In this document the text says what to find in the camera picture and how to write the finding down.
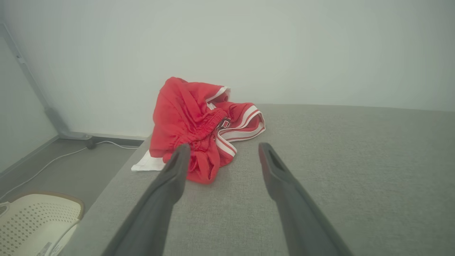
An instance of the gray fabric upholstery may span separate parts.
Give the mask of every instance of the gray fabric upholstery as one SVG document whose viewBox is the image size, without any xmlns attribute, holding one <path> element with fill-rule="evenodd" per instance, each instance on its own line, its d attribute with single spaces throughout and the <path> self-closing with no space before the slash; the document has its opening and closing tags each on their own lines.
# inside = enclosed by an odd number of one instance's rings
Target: gray fabric upholstery
<svg viewBox="0 0 455 256">
<path fill-rule="evenodd" d="M 211 185 L 187 181 L 165 255 L 286 255 L 258 143 L 269 142 L 355 255 L 455 255 L 455 113 L 259 104 L 267 130 L 236 142 Z M 157 172 L 131 172 L 87 212 L 63 255 L 100 255 Z"/>
</svg>

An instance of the gray floor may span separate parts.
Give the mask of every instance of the gray floor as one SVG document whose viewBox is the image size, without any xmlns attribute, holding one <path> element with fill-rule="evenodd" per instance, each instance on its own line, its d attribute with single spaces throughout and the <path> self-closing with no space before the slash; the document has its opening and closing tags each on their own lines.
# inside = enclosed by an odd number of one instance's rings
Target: gray floor
<svg viewBox="0 0 455 256">
<path fill-rule="evenodd" d="M 81 141 L 54 141 L 0 178 L 0 196 L 35 175 L 53 159 L 84 147 Z M 87 212 L 134 151 L 103 143 L 95 149 L 85 149 L 63 157 L 30 182 L 9 193 L 2 201 L 8 201 L 28 191 L 54 191 L 81 199 Z"/>
</svg>

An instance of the white stripe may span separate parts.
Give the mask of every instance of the white stripe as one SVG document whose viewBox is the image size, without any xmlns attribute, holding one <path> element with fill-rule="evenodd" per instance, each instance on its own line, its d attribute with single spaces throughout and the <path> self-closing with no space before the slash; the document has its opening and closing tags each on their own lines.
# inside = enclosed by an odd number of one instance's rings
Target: white stripe
<svg viewBox="0 0 455 256">
<path fill-rule="evenodd" d="M 253 113 L 254 111 L 256 111 L 258 108 L 254 105 L 252 105 L 251 107 L 249 107 L 245 113 L 243 114 L 242 116 L 242 122 L 240 123 L 240 125 L 238 127 L 234 127 L 234 128 L 226 128 L 226 129 L 222 129 L 221 131 L 228 131 L 228 130 L 235 130 L 235 129 L 241 129 L 241 128 L 244 128 L 250 121 L 253 117 L 255 117 L 256 115 L 260 114 L 261 112 L 258 111 L 256 114 L 252 115 L 248 120 L 248 116 Z"/>
<path fill-rule="evenodd" d="M 226 144 L 228 144 L 229 146 L 231 146 L 234 150 L 232 151 L 230 148 L 228 148 L 226 145 L 223 144 L 223 142 L 221 141 L 224 141 Z M 224 152 L 228 153 L 229 155 L 231 155 L 232 157 L 235 156 L 235 153 L 237 152 L 237 149 L 232 146 L 229 142 L 227 142 L 225 139 L 223 139 L 221 136 L 217 136 L 217 138 L 215 139 L 215 143 L 217 144 L 217 146 Z"/>
<path fill-rule="evenodd" d="M 147 150 L 142 159 L 131 167 L 131 171 L 161 171 L 165 165 L 162 157 L 152 157 Z"/>
<path fill-rule="evenodd" d="M 226 94 L 227 94 L 227 97 L 229 98 L 229 91 L 230 90 L 231 89 L 229 87 L 226 87 L 226 86 L 221 87 L 215 95 L 213 95 L 212 97 L 206 99 L 205 102 L 209 102 L 209 101 L 213 100 L 214 98 L 216 98 L 216 97 L 220 96 L 221 94 L 223 94 L 225 91 L 227 91 Z"/>
<path fill-rule="evenodd" d="M 251 138 L 238 138 L 238 139 L 233 139 L 233 140 L 231 140 L 230 142 L 249 140 L 249 139 L 252 139 L 252 138 L 257 137 L 258 135 L 260 135 L 260 134 L 263 133 L 264 131 L 265 131 L 265 127 L 264 127 L 264 130 L 260 131 L 259 133 L 257 133 L 256 135 L 252 136 Z"/>
<path fill-rule="evenodd" d="M 247 137 L 257 134 L 262 128 L 264 128 L 264 124 L 262 122 L 260 122 L 258 127 L 253 131 L 249 131 L 249 132 L 231 131 L 231 132 L 223 133 L 223 135 L 221 135 L 221 136 L 226 140 L 229 140 L 230 138 L 247 138 Z"/>
</svg>

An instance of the white plastic basket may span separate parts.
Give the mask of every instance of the white plastic basket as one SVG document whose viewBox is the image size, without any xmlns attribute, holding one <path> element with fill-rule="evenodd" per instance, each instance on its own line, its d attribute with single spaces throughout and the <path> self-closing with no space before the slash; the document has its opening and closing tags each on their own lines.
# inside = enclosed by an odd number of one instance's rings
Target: white plastic basket
<svg viewBox="0 0 455 256">
<path fill-rule="evenodd" d="M 57 255 L 84 214 L 80 199 L 55 192 L 22 195 L 5 206 L 0 214 L 2 256 Z"/>
</svg>

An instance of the white cable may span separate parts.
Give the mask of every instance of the white cable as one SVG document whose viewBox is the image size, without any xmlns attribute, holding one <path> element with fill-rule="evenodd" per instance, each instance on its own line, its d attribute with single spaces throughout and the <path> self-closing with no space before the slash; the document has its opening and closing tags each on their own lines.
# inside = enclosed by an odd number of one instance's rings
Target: white cable
<svg viewBox="0 0 455 256">
<path fill-rule="evenodd" d="M 110 144 L 114 144 L 114 145 L 116 145 L 116 146 L 118 146 L 118 147 L 120 147 L 120 148 L 124 148 L 124 149 L 137 149 L 137 147 L 136 147 L 136 148 L 127 148 L 127 147 L 123 147 L 123 146 L 120 146 L 120 145 L 117 144 L 117 143 L 113 143 L 112 141 L 108 141 L 108 140 L 98 142 L 97 144 L 101 144 L 101 143 L 110 143 Z"/>
<path fill-rule="evenodd" d="M 101 143 L 111 143 L 111 144 L 114 144 L 114 145 L 116 145 L 116 146 L 118 146 L 118 147 L 120 147 L 120 148 L 124 148 L 124 149 L 137 149 L 137 148 L 126 148 L 126 147 L 120 146 L 119 144 L 113 143 L 112 141 L 107 141 L 107 140 L 98 142 L 97 144 L 101 144 Z M 14 188 L 12 188 L 12 189 L 9 190 L 8 192 L 6 192 L 2 197 L 0 197 L 0 200 L 2 200 L 7 194 L 9 194 L 10 192 L 12 192 L 13 190 L 19 188 L 20 186 L 24 185 L 25 183 L 31 181 L 34 177 L 38 176 L 38 174 L 40 174 L 44 169 L 46 169 L 46 167 L 48 167 L 48 166 L 49 166 L 51 163 L 53 163 L 55 160 L 60 159 L 60 158 L 65 157 L 65 156 L 69 156 L 69 155 L 72 155 L 72 154 L 79 153 L 79 152 L 81 152 L 81 151 L 84 150 L 84 149 L 86 149 L 86 148 L 79 149 L 79 150 L 77 150 L 77 151 L 75 151 L 75 152 L 72 152 L 72 153 L 69 153 L 69 154 L 61 155 L 61 156 L 57 157 L 56 159 L 50 161 L 50 162 L 49 162 L 48 164 L 46 164 L 41 170 L 39 170 L 33 177 L 31 177 L 30 179 L 28 179 L 28 180 L 22 182 L 21 184 L 15 186 Z"/>
<path fill-rule="evenodd" d="M 3 199 L 7 194 L 9 194 L 11 191 L 13 191 L 13 190 L 19 188 L 20 186 L 24 185 L 25 183 L 31 181 L 34 177 L 38 176 L 38 174 L 40 174 L 46 167 L 48 167 L 48 166 L 49 166 L 51 163 L 53 163 L 55 160 L 60 159 L 60 158 L 62 158 L 62 157 L 64 157 L 64 156 L 68 156 L 68 155 L 72 155 L 72 154 L 79 153 L 79 152 L 81 152 L 81 151 L 84 150 L 84 149 L 86 149 L 86 148 L 79 149 L 79 150 L 77 150 L 77 151 L 75 151 L 75 152 L 73 152 L 73 153 L 61 155 L 61 156 L 57 157 L 56 159 L 50 161 L 50 162 L 49 162 L 48 164 L 46 164 L 39 172 L 37 172 L 33 177 L 31 177 L 30 179 L 28 179 L 28 180 L 22 182 L 21 184 L 15 186 L 15 187 L 12 188 L 10 191 L 6 192 L 2 197 L 0 197 L 0 200 L 2 200 L 2 199 Z"/>
</svg>

